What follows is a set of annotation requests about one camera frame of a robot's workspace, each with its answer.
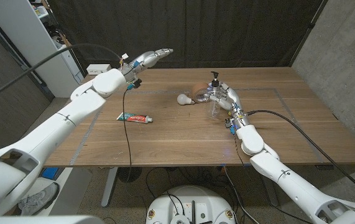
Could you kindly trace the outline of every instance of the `black curtain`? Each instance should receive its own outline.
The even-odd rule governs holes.
[[[284,67],[302,41],[322,0],[50,0],[72,44],[92,43],[134,59],[173,48],[157,68]],[[118,59],[80,49],[84,68]]]

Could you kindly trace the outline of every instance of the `white robotic arm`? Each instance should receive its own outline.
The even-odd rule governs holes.
[[[226,127],[231,128],[232,133],[236,131],[242,140],[241,149],[252,156],[250,162],[255,170],[278,184],[313,223],[355,223],[355,203],[322,193],[280,162],[278,154],[249,123],[236,92],[225,83],[219,83],[216,75],[206,96],[230,110],[233,118],[226,120]]]
[[[140,82],[136,75],[168,54],[172,49],[146,52],[124,69],[112,69],[79,86],[72,102],[43,122],[26,137],[0,149],[0,215],[5,214],[25,195],[51,153],[85,118],[100,110],[105,99],[126,83]]]

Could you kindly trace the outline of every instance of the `table leg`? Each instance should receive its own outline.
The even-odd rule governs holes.
[[[278,206],[279,202],[277,198],[277,193],[275,192],[273,181],[264,177],[263,175],[260,176],[262,177],[263,186],[265,188],[265,191],[267,192],[267,195],[269,196],[271,204],[274,206]]]
[[[109,201],[111,200],[111,194],[113,192],[117,171],[117,167],[110,168],[108,171],[107,183],[105,184],[103,199],[101,200],[101,206],[104,208],[108,207]]]

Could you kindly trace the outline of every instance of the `shoe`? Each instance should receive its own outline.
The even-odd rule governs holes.
[[[21,216],[35,215],[36,213],[48,208],[57,198],[60,186],[58,183],[52,183],[41,192],[22,199],[18,203],[21,209]]]

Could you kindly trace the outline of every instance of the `table surface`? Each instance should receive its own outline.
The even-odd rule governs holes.
[[[355,138],[292,68],[149,69],[139,74],[140,88],[127,92],[125,112],[149,115],[152,123],[126,122],[133,166],[238,166],[234,136],[218,119],[206,116],[207,103],[184,105],[177,96],[198,82],[219,80],[234,88],[244,111],[271,110],[296,122],[330,157],[355,164]],[[123,91],[85,119],[50,156],[46,166],[114,167],[129,165],[122,121]],[[291,124],[265,113],[249,117],[264,141],[286,164],[328,164]],[[239,150],[245,164],[249,156]]]

